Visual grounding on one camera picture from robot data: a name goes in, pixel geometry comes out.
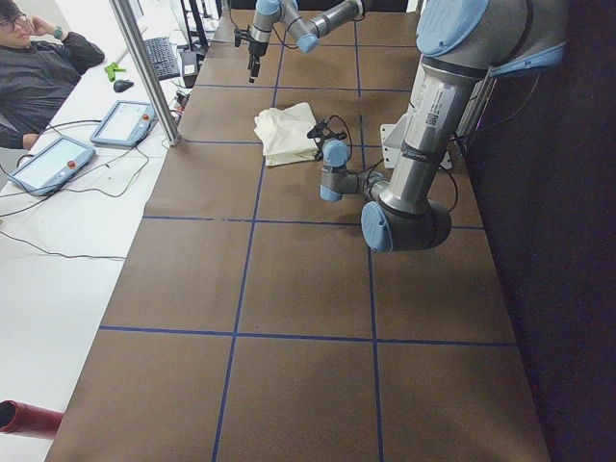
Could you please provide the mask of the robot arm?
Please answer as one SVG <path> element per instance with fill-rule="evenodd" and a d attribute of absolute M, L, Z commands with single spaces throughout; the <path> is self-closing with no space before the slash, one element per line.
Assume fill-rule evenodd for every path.
<path fill-rule="evenodd" d="M 321 198 L 362 193 L 368 200 L 362 233 L 375 251 L 441 244 L 451 228 L 449 212 L 427 194 L 476 83 L 558 64 L 568 10 L 566 1 L 428 2 L 416 38 L 422 54 L 418 86 L 393 131 L 399 154 L 390 180 L 348 171 L 347 145 L 330 139 L 322 145 Z"/>
<path fill-rule="evenodd" d="M 305 54 L 310 53 L 320 42 L 342 25 L 362 19 L 371 9 L 372 1 L 341 1 L 317 16 L 305 20 L 299 13 L 296 1 L 257 1 L 252 23 L 245 29 L 235 31 L 235 46 L 245 40 L 248 43 L 248 82 L 254 83 L 259 76 L 261 58 L 267 53 L 270 35 L 276 23 L 285 26 L 295 40 L 295 45 Z"/>

